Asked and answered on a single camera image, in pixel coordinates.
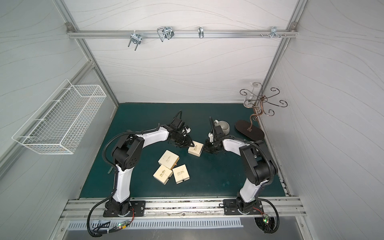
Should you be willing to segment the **cream drawer jewelry box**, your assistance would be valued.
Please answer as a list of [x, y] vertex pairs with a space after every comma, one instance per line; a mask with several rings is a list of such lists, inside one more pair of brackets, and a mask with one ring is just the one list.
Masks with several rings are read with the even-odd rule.
[[204, 145], [202, 143], [198, 143], [195, 141], [193, 141], [193, 144], [194, 144], [193, 147], [188, 148], [188, 153], [193, 155], [193, 156], [200, 157], [202, 154]]

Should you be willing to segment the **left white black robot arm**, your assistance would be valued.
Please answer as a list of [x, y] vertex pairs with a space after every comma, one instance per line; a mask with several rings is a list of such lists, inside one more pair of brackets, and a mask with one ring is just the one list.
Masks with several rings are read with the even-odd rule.
[[180, 148], [194, 146], [190, 127], [183, 120], [174, 117], [168, 125], [161, 125], [145, 131], [125, 131], [111, 139], [103, 149], [103, 160], [115, 171], [114, 188], [107, 198], [106, 210], [119, 217], [131, 211], [130, 184], [132, 172], [141, 158], [145, 147], [168, 141]]

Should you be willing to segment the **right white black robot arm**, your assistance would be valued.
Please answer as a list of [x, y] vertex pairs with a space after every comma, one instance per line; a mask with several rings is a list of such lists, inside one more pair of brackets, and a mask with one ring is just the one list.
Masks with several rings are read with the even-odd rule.
[[262, 190], [274, 181], [278, 173], [268, 147], [263, 141], [250, 142], [225, 135], [222, 127], [212, 125], [205, 151], [212, 154], [227, 151], [242, 158], [247, 179], [238, 193], [236, 205], [240, 213], [248, 214], [259, 201]]

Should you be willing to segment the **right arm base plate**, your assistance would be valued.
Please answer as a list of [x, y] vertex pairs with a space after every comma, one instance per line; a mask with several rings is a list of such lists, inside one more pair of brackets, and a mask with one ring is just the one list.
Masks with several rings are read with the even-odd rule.
[[264, 209], [261, 201], [252, 201], [245, 203], [241, 198], [224, 199], [219, 207], [224, 209], [224, 215], [260, 215], [264, 214]]

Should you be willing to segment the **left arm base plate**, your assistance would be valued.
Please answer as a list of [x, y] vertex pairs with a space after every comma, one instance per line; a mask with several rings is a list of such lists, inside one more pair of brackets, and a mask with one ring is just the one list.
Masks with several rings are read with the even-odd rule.
[[117, 217], [143, 217], [146, 207], [146, 201], [130, 201], [128, 205], [118, 210], [116, 204], [107, 202], [103, 213], [104, 218], [117, 218]]

